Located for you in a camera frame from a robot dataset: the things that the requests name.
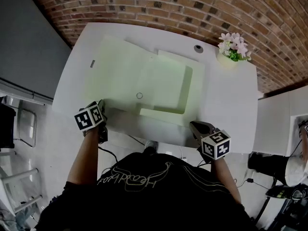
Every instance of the light green cutting board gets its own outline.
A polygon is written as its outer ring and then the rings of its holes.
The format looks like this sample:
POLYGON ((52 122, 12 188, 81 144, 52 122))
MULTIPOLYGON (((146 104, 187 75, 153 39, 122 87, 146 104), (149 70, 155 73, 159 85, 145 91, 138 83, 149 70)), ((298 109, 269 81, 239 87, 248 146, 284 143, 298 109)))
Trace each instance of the light green cutting board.
POLYGON ((196 118, 197 112, 187 107, 191 102, 199 106, 194 97, 201 91, 200 63, 164 51, 156 55, 108 35, 98 52, 86 80, 87 98, 105 99, 110 107, 180 126, 188 126, 185 116, 196 118))

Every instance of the white flower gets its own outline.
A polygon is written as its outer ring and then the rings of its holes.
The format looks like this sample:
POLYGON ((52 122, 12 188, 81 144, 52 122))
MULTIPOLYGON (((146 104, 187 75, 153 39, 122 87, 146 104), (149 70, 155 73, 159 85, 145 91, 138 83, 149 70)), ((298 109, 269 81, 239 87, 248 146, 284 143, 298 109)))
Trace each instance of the white flower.
POLYGON ((230 44, 230 48, 231 48, 232 50, 237 50, 237 45, 236 45, 236 43, 233 42, 232 44, 230 44))
POLYGON ((218 47, 219 47, 219 52, 220 53, 225 53, 225 55, 229 56, 230 46, 229 46, 229 42, 228 41, 223 41, 223 42, 219 43, 218 47))
POLYGON ((232 39, 233 43, 240 44, 240 37, 235 37, 232 39))
POLYGON ((251 51, 247 52, 246 56, 248 56, 248 57, 249 57, 249 58, 247 59, 247 60, 249 60, 249 61, 251 60, 250 55, 251 55, 251 51))
POLYGON ((233 38, 236 38, 236 37, 240 37, 240 34, 239 34, 239 33, 232 33, 231 36, 232 36, 233 38))
POLYGON ((231 41, 230 33, 227 33, 227 34, 222 33, 221 37, 219 39, 221 39, 223 41, 231 41))
POLYGON ((237 47, 238 47, 237 53, 238 53, 238 54, 241 54, 243 58, 246 56, 245 53, 248 51, 248 49, 246 48, 245 45, 247 45, 247 44, 245 44, 245 43, 240 43, 240 44, 237 45, 237 47))

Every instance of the brick wall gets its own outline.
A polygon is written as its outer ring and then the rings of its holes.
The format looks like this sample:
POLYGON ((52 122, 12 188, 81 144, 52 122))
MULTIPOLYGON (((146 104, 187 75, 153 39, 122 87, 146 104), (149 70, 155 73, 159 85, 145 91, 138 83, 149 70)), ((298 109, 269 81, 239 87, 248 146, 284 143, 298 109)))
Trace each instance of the brick wall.
POLYGON ((126 23, 183 34, 217 46, 239 32, 253 51, 258 89, 308 78, 308 0, 37 0, 69 43, 88 22, 126 23))

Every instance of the white cabinet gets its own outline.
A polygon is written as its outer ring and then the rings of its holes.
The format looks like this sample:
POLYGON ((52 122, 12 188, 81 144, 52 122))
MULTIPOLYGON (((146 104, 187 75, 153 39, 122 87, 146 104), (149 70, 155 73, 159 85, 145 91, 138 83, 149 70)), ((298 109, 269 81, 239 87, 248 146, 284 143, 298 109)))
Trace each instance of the white cabinet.
POLYGON ((308 86, 259 100, 253 151, 289 156, 303 119, 308 119, 308 86))
POLYGON ((285 155, 290 127, 289 93, 258 101, 257 128, 253 150, 285 155))

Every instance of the green leaves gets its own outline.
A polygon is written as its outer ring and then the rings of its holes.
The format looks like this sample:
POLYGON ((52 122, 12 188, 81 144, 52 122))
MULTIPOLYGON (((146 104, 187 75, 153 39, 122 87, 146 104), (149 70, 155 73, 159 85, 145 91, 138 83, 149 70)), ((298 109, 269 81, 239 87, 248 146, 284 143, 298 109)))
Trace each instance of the green leaves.
POLYGON ((237 50, 229 50, 229 56, 225 55, 226 57, 230 58, 232 61, 238 62, 239 60, 246 60, 248 58, 242 58, 241 54, 237 53, 237 50))

